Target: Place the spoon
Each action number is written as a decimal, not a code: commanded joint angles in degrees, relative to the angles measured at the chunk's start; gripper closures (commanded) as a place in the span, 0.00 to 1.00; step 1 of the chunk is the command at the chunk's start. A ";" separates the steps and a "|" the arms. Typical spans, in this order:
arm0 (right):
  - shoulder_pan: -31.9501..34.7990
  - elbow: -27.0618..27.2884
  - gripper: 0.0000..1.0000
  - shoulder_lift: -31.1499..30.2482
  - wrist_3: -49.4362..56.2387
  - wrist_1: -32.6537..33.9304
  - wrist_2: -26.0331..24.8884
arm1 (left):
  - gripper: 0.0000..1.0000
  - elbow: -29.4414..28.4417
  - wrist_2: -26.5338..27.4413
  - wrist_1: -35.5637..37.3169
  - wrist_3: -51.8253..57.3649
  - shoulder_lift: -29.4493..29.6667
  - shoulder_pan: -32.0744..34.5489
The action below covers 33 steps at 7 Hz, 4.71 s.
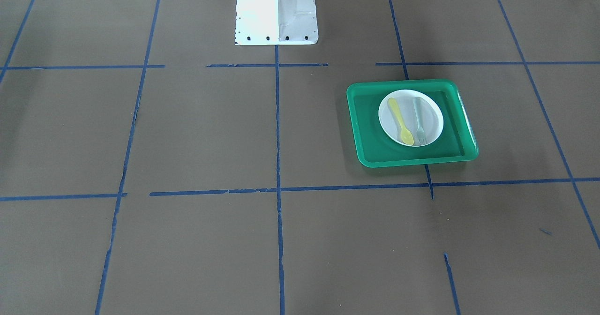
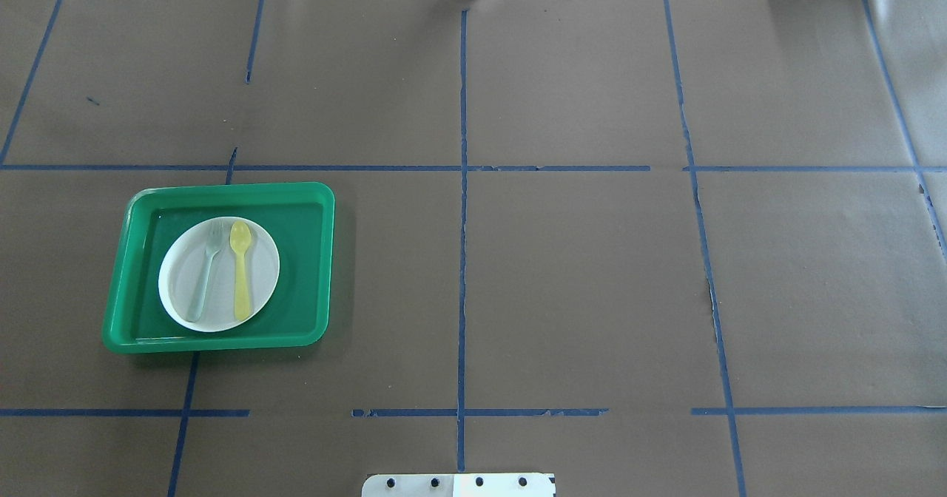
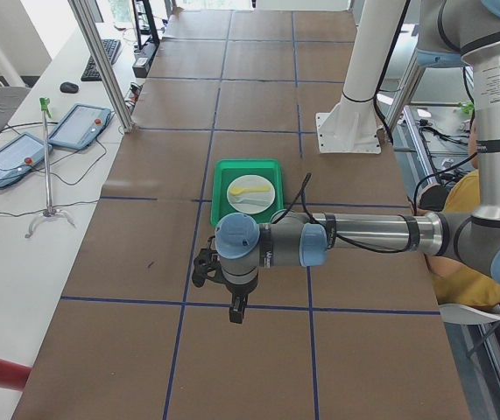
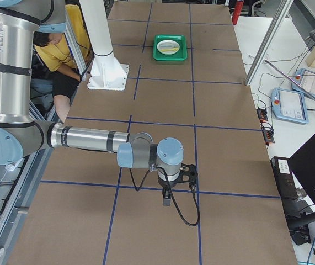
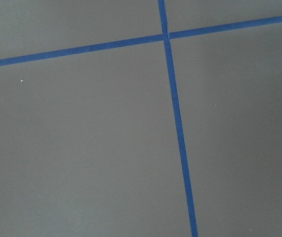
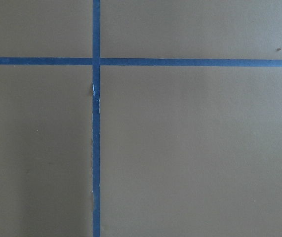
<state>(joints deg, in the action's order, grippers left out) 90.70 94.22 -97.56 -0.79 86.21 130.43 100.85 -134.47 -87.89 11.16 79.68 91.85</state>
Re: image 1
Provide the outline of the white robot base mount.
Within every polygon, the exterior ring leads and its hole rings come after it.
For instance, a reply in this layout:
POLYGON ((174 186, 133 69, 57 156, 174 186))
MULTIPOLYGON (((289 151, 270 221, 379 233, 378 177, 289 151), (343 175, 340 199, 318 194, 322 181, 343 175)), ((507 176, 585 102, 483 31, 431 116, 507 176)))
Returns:
POLYGON ((315 0, 236 0, 236 45, 315 45, 315 0))

